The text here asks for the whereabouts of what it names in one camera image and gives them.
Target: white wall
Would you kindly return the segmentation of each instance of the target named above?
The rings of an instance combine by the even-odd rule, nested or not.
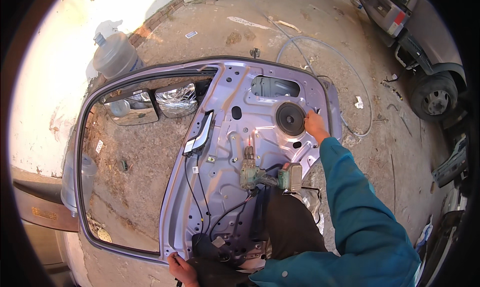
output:
[[[57,0],[33,37],[10,111],[10,163],[61,176],[67,142],[88,81],[93,37],[129,34],[171,0]]]

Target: teal jacket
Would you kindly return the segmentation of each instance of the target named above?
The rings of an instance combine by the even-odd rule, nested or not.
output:
[[[341,256],[307,251],[284,260],[270,259],[249,278],[262,287],[413,286],[419,256],[405,229],[375,196],[351,152],[330,137],[320,145],[320,159]]]

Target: person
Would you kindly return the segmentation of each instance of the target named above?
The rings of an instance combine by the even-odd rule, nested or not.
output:
[[[309,111],[305,129],[320,144],[340,257],[326,250],[305,205],[293,196],[280,195],[273,196],[267,207],[272,258],[262,270],[248,275],[217,261],[185,261],[172,253],[168,263],[173,276],[187,287],[414,285],[420,258],[405,229],[375,196],[351,152],[330,137],[322,117]]]

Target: hand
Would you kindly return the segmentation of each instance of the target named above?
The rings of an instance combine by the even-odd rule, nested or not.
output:
[[[195,268],[187,263],[187,261],[183,260],[176,251],[168,256],[167,261],[170,274],[185,284],[186,287],[200,286],[197,281],[197,272],[195,271]]]
[[[330,137],[330,134],[325,130],[323,118],[313,110],[309,110],[305,117],[305,129],[307,130],[307,133],[317,140],[318,146],[321,145],[325,138]]]

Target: plastic water jug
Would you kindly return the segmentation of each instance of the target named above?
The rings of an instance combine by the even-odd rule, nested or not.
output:
[[[122,74],[145,67],[145,63],[138,56],[137,50],[130,44],[127,35],[124,33],[115,33],[106,39],[101,33],[98,33],[93,40],[98,45],[93,55],[93,67],[103,74],[105,79],[111,80]]]

